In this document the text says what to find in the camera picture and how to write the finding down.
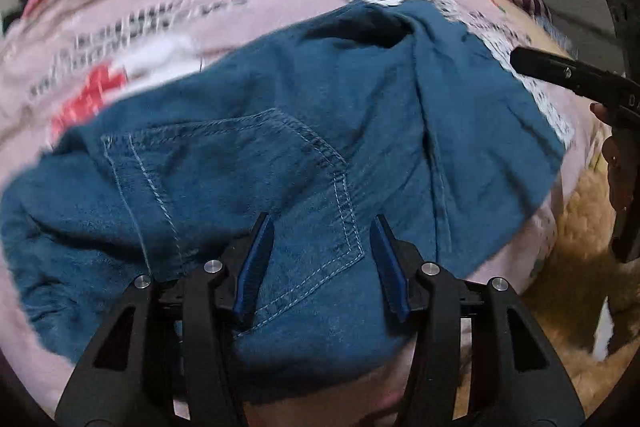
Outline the right hand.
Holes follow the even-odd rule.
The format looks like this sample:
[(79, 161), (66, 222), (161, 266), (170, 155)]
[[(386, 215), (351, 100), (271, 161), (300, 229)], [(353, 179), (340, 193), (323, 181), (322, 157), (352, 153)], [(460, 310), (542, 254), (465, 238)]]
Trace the right hand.
[(634, 201), (638, 158), (631, 133), (616, 126), (608, 110), (600, 103), (590, 104), (591, 113), (611, 128), (612, 134), (602, 146), (602, 155), (608, 164), (610, 202), (616, 212), (627, 211)]

